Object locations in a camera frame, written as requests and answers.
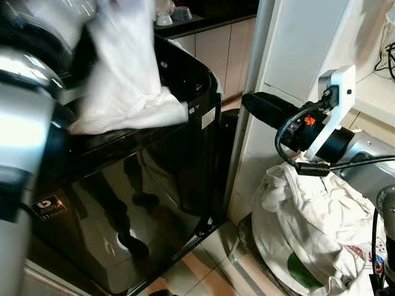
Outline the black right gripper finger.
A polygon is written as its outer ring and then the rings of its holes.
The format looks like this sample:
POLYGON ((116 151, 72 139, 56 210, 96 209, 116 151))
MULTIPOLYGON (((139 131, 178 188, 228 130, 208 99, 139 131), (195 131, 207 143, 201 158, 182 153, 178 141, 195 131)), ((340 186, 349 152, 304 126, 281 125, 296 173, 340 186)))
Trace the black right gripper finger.
POLYGON ((285 104, 291 103, 285 101, 279 96, 275 96, 266 92, 255 92, 243 95, 243 107, 245 104, 273 104, 285 106, 285 104))
POLYGON ((246 110, 251 113, 259 121, 266 125, 279 129, 283 124, 298 112, 298 107, 293 104, 285 104, 285 106, 273 104, 245 104, 246 110))

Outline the white cloth garment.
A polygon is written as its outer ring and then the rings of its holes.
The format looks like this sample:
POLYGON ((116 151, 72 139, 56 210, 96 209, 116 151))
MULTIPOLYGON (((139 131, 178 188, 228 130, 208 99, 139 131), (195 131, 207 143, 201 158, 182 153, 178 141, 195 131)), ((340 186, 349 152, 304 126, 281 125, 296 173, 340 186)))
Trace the white cloth garment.
POLYGON ((77 102, 71 134, 173 126, 188 108, 160 82, 154 51, 155 0, 97 0, 87 28, 97 61, 77 102))

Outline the white printed clothes pile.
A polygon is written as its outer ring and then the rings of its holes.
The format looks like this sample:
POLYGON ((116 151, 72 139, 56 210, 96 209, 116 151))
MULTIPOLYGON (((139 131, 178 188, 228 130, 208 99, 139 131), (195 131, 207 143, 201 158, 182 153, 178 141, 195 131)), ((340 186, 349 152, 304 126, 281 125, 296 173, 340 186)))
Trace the white printed clothes pile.
POLYGON ((254 193, 253 235, 274 276, 298 296, 373 296, 387 259, 383 219, 339 176, 272 166, 254 193))

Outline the black top-load washing machine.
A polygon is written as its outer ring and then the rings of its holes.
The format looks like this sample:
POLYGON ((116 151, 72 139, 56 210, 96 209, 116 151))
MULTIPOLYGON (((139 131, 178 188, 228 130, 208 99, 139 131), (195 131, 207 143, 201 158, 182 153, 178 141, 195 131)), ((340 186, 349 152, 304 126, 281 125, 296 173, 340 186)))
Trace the black top-load washing machine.
POLYGON ((67 136, 59 169, 43 173, 28 259, 88 294, 141 292, 220 219, 222 161, 235 118, 219 82, 192 54, 154 39, 160 82, 187 105, 175 126, 67 136))

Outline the beige kitchen cabinet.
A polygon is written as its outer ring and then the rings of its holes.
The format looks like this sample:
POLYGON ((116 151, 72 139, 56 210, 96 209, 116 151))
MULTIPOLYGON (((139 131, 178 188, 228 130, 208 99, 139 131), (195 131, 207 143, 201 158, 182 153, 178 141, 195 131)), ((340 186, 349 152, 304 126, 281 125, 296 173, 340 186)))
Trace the beige kitchen cabinet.
POLYGON ((228 101, 244 91, 256 18, 173 39, 217 77, 228 101))

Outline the white counter ledge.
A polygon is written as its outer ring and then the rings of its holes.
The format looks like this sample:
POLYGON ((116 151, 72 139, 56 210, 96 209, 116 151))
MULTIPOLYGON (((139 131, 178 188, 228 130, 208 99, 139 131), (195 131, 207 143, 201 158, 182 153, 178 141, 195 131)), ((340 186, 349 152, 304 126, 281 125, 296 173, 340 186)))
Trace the white counter ledge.
POLYGON ((371 73, 355 85, 354 108, 378 121, 395 127, 395 84, 371 73))

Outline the grey blue bowl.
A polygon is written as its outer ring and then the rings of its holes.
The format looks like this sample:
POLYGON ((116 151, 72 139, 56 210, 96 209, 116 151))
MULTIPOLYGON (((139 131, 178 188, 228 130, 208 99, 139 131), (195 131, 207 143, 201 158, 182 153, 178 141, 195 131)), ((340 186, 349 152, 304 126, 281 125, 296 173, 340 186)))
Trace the grey blue bowl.
POLYGON ((187 6, 175 6, 170 17, 173 22, 189 22, 189 20, 194 18, 190 8, 187 6))

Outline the small white bowl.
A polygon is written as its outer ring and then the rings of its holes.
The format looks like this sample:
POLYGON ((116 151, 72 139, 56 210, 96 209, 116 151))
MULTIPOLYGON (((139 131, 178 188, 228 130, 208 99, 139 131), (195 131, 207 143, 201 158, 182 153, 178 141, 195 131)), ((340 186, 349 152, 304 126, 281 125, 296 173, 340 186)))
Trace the small white bowl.
POLYGON ((173 19, 170 14, 156 14, 155 24, 158 27, 167 27, 173 25, 173 19))

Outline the grey door frame post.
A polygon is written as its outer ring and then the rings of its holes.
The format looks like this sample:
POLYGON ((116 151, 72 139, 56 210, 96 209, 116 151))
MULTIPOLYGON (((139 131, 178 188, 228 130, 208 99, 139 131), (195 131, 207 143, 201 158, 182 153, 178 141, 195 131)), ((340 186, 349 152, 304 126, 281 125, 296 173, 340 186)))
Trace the grey door frame post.
MULTIPOLYGON (((262 65, 265 63, 266 43, 269 39, 269 29, 277 17, 278 6, 282 0, 259 0, 259 8, 255 16, 251 40, 249 40, 249 54, 246 56, 247 70, 241 96, 259 90, 262 65)), ((231 214, 236 204, 235 181, 243 162, 244 148, 246 145, 247 128, 249 126, 249 111, 240 107, 239 119, 235 129, 233 149, 229 162, 227 186, 225 190, 225 206, 227 214, 231 214)))

